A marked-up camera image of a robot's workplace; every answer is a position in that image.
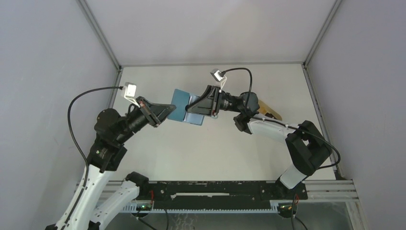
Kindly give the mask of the blue leather card holder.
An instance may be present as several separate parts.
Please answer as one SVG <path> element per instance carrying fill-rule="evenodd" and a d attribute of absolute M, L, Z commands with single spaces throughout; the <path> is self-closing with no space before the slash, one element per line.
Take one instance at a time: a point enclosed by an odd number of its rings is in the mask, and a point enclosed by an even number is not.
<path fill-rule="evenodd" d="M 182 123 L 201 126 L 203 124 L 204 115 L 191 114 L 186 112 L 185 107 L 195 101 L 199 96 L 191 94 L 186 91 L 175 89 L 172 97 L 171 104 L 176 106 L 176 110 L 172 112 L 168 119 Z"/>

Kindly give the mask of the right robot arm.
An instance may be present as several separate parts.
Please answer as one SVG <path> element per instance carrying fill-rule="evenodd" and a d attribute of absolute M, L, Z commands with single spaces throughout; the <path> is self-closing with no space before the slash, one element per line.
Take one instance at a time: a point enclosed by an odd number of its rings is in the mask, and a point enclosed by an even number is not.
<path fill-rule="evenodd" d="M 282 199 L 290 199 L 295 187 L 321 169 L 334 151 L 311 121 L 295 125 L 260 114 L 259 99 L 250 91 L 233 96 L 209 85 L 201 96 L 187 95 L 185 103 L 187 115 L 216 117 L 220 111 L 236 112 L 233 120 L 239 131 L 285 143 L 292 164 L 277 179 L 277 195 Z"/>

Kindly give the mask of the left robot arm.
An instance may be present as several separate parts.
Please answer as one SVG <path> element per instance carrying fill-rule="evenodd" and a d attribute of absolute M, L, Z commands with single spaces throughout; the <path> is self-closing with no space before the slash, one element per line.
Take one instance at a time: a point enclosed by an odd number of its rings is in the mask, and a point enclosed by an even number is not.
<path fill-rule="evenodd" d="M 149 179 L 131 172 L 119 189 L 97 204 L 127 152 L 125 142 L 146 125 L 158 127 L 176 109 L 175 105 L 151 103 L 142 96 L 136 102 L 125 116 L 112 108 L 99 113 L 94 126 L 96 139 L 86 157 L 80 185 L 60 220 L 47 230 L 103 230 L 130 201 L 148 197 Z"/>

